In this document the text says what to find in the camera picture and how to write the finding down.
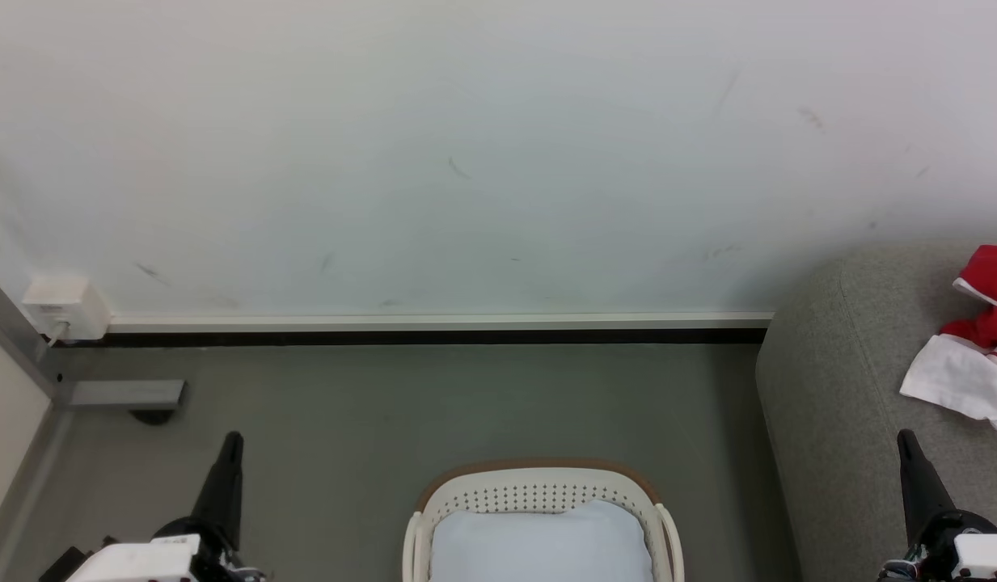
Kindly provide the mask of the white and black baseboard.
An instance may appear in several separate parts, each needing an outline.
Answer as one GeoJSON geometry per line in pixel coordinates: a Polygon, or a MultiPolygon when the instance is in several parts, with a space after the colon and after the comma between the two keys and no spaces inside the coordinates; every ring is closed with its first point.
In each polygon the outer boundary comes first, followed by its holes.
{"type": "Polygon", "coordinates": [[[772,317],[769,312],[116,316],[100,345],[753,345],[762,342],[772,317]]]}

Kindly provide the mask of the pale blue cloth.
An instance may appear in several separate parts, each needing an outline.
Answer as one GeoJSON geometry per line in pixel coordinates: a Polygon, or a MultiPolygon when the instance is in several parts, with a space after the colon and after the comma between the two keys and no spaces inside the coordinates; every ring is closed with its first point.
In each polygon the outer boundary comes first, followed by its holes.
{"type": "Polygon", "coordinates": [[[561,513],[455,512],[434,530],[430,582],[654,582],[639,521],[592,500],[561,513]]]}

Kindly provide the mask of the white perforated laundry basket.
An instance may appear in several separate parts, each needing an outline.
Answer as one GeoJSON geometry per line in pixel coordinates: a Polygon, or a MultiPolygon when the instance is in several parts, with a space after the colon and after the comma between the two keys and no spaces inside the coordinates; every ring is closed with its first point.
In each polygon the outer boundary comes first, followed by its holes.
{"type": "Polygon", "coordinates": [[[634,469],[583,458],[501,459],[454,468],[421,493],[402,546],[402,582],[428,582],[434,530],[451,513],[562,513],[611,502],[640,523],[654,582],[686,582],[682,538],[658,490],[634,469]]]}

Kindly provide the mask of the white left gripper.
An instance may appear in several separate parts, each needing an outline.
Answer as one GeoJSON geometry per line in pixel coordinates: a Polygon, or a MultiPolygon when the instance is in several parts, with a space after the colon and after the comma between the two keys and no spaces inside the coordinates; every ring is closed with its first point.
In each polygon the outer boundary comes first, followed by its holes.
{"type": "Polygon", "coordinates": [[[70,546],[39,582],[266,582],[264,571],[244,566],[243,435],[225,435],[192,509],[192,518],[168,523],[148,542],[106,537],[99,551],[70,546]]]}

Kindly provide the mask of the grey metal foot bar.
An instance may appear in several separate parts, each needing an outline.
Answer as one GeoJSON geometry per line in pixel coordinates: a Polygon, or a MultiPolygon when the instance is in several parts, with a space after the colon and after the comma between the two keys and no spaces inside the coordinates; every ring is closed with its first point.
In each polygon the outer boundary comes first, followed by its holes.
{"type": "Polygon", "coordinates": [[[79,381],[68,390],[69,410],[121,409],[146,426],[165,426],[184,405],[183,379],[79,381]]]}

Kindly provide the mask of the grey fabric sofa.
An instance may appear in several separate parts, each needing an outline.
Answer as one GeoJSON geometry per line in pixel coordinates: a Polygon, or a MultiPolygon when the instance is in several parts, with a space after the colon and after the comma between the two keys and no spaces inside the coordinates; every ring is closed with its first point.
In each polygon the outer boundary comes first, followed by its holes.
{"type": "Polygon", "coordinates": [[[980,303],[978,244],[876,243],[815,268],[773,314],[759,398],[804,582],[876,582],[907,550],[896,437],[911,428],[958,508],[997,526],[997,431],[901,394],[916,354],[980,303]]]}

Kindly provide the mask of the white wall socket box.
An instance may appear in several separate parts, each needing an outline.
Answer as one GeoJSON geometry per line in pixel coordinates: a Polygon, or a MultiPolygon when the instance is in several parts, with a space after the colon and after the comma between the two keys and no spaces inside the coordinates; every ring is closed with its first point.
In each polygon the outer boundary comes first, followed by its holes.
{"type": "Polygon", "coordinates": [[[36,277],[21,308],[40,334],[66,343],[102,339],[112,318],[102,295],[80,276],[36,277]]]}

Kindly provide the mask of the red basketball jersey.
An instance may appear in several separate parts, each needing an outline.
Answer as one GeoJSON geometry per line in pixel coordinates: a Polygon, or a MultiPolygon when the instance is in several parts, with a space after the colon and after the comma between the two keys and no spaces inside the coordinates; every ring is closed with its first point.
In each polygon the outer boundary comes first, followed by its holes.
{"type": "Polygon", "coordinates": [[[953,281],[985,309],[940,329],[916,355],[900,388],[997,431],[997,246],[980,246],[953,281]]]}

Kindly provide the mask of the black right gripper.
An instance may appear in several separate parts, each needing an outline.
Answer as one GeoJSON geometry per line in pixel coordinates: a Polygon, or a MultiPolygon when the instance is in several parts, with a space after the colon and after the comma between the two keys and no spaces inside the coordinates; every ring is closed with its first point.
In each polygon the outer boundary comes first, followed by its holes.
{"type": "Polygon", "coordinates": [[[908,546],[877,582],[997,582],[997,527],[956,505],[915,431],[897,434],[908,546]]]}

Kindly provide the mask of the grey framed partition panel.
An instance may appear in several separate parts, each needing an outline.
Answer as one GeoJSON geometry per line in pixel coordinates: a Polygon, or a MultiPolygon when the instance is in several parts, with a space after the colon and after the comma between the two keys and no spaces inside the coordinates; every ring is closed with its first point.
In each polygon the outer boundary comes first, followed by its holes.
{"type": "Polygon", "coordinates": [[[0,582],[61,444],[47,352],[43,336],[0,287],[0,582]]]}

